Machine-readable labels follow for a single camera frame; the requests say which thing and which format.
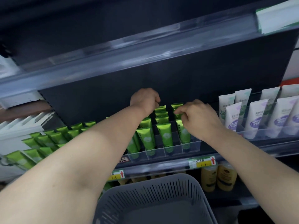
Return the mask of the dark metal store shelf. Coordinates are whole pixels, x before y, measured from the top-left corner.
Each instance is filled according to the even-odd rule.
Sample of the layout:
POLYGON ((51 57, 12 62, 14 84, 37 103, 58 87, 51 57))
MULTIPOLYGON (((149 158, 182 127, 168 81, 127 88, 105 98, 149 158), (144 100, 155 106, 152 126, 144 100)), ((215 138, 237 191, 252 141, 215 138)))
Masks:
POLYGON ((265 37, 256 10, 299 0, 47 0, 0 15, 16 63, 0 98, 265 37))
POLYGON ((165 173, 177 173, 189 170, 188 160, 200 156, 215 156, 217 165, 226 161, 237 169, 240 173, 253 165, 266 165, 274 163, 270 156, 283 157, 299 154, 299 138, 295 140, 271 139, 258 142, 262 146, 242 139, 238 136, 232 138, 221 138, 220 142, 201 142, 200 151, 184 155, 183 157, 172 157, 155 159, 153 161, 118 163, 114 170, 124 170, 125 178, 138 178, 150 175, 165 173))

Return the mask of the price label with red arrow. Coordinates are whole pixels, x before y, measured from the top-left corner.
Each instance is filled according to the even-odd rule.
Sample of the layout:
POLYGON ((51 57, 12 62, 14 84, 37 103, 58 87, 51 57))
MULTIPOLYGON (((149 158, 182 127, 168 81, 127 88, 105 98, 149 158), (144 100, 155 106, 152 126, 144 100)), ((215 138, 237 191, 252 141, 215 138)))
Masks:
POLYGON ((189 169, 205 168, 217 165, 215 156, 200 156, 188 160, 189 169))
POLYGON ((107 179, 108 182, 125 179, 124 170, 114 170, 111 176, 107 179))

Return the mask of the green and white shelf label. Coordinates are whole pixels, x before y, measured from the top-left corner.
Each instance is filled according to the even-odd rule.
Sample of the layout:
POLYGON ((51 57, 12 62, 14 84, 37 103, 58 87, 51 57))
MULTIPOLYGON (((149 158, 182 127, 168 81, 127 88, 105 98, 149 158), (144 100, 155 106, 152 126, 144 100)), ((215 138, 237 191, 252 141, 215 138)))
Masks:
POLYGON ((280 4, 256 10, 258 31, 272 34, 293 26, 299 26, 299 0, 288 0, 280 4))

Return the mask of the clear plastic divider tray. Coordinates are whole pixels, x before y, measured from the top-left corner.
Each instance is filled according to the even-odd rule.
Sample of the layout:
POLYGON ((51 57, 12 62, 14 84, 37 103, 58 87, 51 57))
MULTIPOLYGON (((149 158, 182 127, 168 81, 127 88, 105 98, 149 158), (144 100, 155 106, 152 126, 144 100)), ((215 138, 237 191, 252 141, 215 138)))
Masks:
POLYGON ((155 159, 183 157, 200 151, 201 140, 178 130, 177 123, 171 121, 157 127, 138 128, 123 155, 130 162, 153 161, 155 159))

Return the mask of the person's left hand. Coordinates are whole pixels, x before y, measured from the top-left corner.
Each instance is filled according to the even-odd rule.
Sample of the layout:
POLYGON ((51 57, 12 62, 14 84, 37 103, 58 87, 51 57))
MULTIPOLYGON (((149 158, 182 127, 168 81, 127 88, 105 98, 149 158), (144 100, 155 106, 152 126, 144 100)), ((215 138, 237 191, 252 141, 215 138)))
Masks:
POLYGON ((148 116, 154 110, 150 109, 148 104, 148 90, 153 90, 152 88, 141 88, 135 92, 130 99, 130 106, 139 108, 144 116, 148 116))

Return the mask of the person's left forearm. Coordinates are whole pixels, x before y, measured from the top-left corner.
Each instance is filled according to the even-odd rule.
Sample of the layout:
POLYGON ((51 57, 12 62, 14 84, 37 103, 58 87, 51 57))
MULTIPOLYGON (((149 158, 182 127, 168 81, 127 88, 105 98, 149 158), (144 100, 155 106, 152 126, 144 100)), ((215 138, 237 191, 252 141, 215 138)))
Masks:
POLYGON ((107 179, 154 109, 130 105, 24 173, 0 192, 0 224, 91 224, 107 179))

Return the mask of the pile of green boxes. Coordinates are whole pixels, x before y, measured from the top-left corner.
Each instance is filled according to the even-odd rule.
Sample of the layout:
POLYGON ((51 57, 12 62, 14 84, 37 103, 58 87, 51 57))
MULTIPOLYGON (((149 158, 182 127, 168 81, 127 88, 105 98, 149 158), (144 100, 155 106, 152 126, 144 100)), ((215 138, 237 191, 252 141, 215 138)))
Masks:
POLYGON ((28 138, 21 140, 26 149, 17 149, 4 155, 7 166, 17 166, 23 170, 32 169, 36 164, 95 124, 96 121, 89 121, 43 131, 42 133, 31 133, 28 138))

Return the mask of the person's right hand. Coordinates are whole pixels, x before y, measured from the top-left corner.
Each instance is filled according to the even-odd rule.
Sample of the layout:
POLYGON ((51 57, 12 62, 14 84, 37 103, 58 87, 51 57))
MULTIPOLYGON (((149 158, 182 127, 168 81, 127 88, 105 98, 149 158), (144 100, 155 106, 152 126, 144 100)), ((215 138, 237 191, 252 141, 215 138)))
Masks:
POLYGON ((212 137, 225 130, 215 110, 209 104, 205 104, 199 99, 189 101, 178 107, 175 113, 186 113, 189 118, 189 125, 184 128, 196 138, 210 142, 212 137))

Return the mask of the stack of white boxes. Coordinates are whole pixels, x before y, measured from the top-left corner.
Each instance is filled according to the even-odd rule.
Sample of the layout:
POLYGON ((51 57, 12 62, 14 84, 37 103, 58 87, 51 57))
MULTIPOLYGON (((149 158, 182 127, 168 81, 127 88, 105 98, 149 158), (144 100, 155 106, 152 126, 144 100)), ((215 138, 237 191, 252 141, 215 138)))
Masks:
POLYGON ((24 118, 0 123, 0 154, 8 154, 29 147, 22 140, 30 138, 31 133, 43 133, 65 126, 55 112, 42 112, 24 118))

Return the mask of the rows of green tubes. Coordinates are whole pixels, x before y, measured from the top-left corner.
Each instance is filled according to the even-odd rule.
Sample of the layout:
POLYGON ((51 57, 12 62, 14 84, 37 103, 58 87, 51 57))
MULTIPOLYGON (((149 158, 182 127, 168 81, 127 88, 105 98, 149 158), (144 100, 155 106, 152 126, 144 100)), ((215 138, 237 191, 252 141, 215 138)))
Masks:
POLYGON ((200 141, 185 129, 181 115, 174 113, 181 105, 159 106, 141 121, 127 147, 130 160, 144 161, 199 150, 200 141))

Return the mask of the person's right forearm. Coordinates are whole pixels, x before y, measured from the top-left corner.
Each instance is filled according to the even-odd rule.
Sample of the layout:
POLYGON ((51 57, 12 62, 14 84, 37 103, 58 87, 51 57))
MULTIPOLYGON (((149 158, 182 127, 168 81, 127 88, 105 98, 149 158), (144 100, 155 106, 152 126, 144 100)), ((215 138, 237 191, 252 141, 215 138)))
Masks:
POLYGON ((275 224, 299 224, 299 172, 226 128, 200 130, 275 224))

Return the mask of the brown cardboard piece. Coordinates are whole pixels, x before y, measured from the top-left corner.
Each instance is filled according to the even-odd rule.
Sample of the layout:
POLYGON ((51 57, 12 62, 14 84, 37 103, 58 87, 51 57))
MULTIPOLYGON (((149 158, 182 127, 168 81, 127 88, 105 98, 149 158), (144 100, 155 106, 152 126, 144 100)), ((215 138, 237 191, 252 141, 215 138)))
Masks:
POLYGON ((17 118, 28 117, 42 112, 49 112, 53 108, 45 100, 28 102, 22 105, 13 106, 9 109, 0 109, 0 123, 11 121, 17 118))

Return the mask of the grey plastic basket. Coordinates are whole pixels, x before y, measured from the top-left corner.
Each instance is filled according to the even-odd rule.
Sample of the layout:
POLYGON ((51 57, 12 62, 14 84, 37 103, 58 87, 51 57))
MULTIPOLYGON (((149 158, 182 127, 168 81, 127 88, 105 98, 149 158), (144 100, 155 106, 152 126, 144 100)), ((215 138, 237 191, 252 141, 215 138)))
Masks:
POLYGON ((199 182, 178 173, 109 189, 92 224, 218 223, 199 182))

